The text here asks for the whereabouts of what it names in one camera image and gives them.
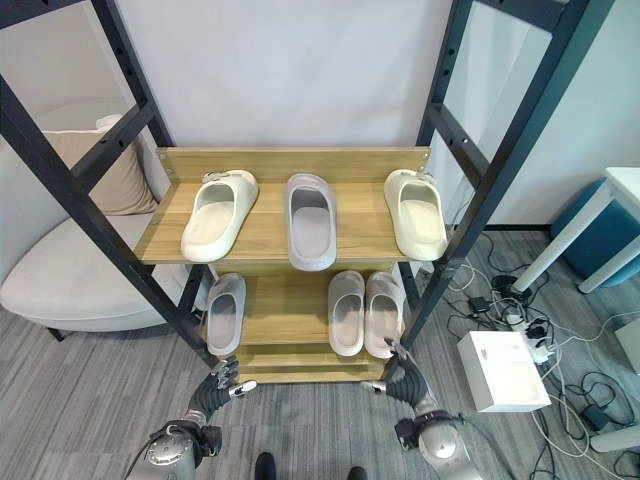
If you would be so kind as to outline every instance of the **shoe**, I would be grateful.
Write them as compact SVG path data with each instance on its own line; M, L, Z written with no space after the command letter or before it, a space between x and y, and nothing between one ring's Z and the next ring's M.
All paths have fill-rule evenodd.
M353 467L349 470L347 480L367 480L367 472L362 467Z
M433 177L413 170L395 170L384 182L398 249L414 260L432 261L447 248L440 195Z
M240 344L247 286L237 273L222 275L207 301L207 348L216 356L228 355Z
M364 343L364 279L353 270L329 283L329 343L338 355L351 357Z
M329 184L310 173L293 175L285 202L291 265L305 272L331 266L337 251L336 200Z
M258 182L245 170L209 173L193 202L180 249L187 260L213 262L224 257L258 198Z
M256 460L255 480L276 480L276 461L268 452L262 452Z
M385 337L400 340L404 331L404 290L390 273L375 272L367 280L364 346L373 357L391 358Z

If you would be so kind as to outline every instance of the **gray carpet floor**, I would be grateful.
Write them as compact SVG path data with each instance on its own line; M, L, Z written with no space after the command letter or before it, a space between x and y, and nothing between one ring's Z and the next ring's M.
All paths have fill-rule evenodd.
M546 234L539 232L492 232L491 236L497 247L495 263L505 268L531 261L548 242ZM492 276L497 272L487 265L488 246L481 238L469 260ZM549 272L551 280L534 305L581 335L596 335L610 315L640 310L637 277L582 295L575 287L579 277L562 260ZM464 283L467 274L460 271L456 281ZM479 277L466 292L486 298L489 293ZM449 291L447 298L465 309L458 302L465 298L462 295ZM474 414L456 338L445 328L451 312L440 302L413 352L441 404L471 416L490 432L517 477L527 479L543 440L529 414ZM593 342L597 364L583 342L563 347L565 379L578 383L583 373L604 369L640 398L640 381L612 333L633 318L611 322L602 338ZM451 328L462 335L474 324L453 319ZM6 480L120 478L148 434L183 413L193 389L207 374L205 365L166 326L74 333L58 343L44 328L0 310L0 332L0 478ZM561 332L557 335L567 338ZM622 418L626 412L619 400L608 413ZM585 405L581 399L575 401L577 406ZM552 439L572 449L560 428L557 408L543 411ZM353 465L363 466L372 479L436 478L418 452L403 452L397 443L393 426L409 414L407 407L369 394L357 384L260 386L216 413L214 423L223 427L223 451L217 458L205 459L197 478L252 478L253 464L262 451L274 454L281 479L340 480ZM462 433L485 479L508 478L481 437L468 427L462 427ZM590 453L609 469L618 454ZM555 459L561 479L614 478L585 458L556 453ZM549 467L548 460L543 466ZM626 459L620 468L640 473Z

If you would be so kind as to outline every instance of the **white table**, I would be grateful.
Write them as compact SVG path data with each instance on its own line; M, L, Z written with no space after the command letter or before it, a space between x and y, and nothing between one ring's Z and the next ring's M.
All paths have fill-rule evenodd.
M549 246L513 284L513 289L524 292L556 258L591 224L611 203L617 200L629 214L640 221L640 168L609 167L604 171L606 181L578 211L573 219L553 239ZM593 272L578 288L590 293L607 278L640 254L640 235L615 254L607 263Z

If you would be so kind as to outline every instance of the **black shoe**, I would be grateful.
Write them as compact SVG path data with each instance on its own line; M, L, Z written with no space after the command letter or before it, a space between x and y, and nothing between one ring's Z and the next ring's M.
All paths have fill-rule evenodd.
M367 472L362 467L353 467L349 472L347 480L367 480Z
M276 461L270 453L262 452L258 455L255 480L276 480Z

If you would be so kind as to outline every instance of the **white slipper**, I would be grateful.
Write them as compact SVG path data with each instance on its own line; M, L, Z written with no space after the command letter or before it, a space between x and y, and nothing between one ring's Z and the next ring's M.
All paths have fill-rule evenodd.
M338 355L351 357L364 342L364 279L353 270L329 283L329 343Z
M440 258L447 248L447 236L433 177L395 170L384 182L384 198L400 251L415 260Z
M285 196L289 262L317 272L336 260L336 200L317 175L299 173L287 182Z
M385 337L400 340L404 331L404 290L390 273L375 272L367 279L364 346L376 358L391 358Z
M184 258L201 263L229 253L258 198L258 182L245 170L209 173L202 181L180 242Z
M213 355L228 355L240 344L247 287L237 273L222 275L207 301L207 348Z

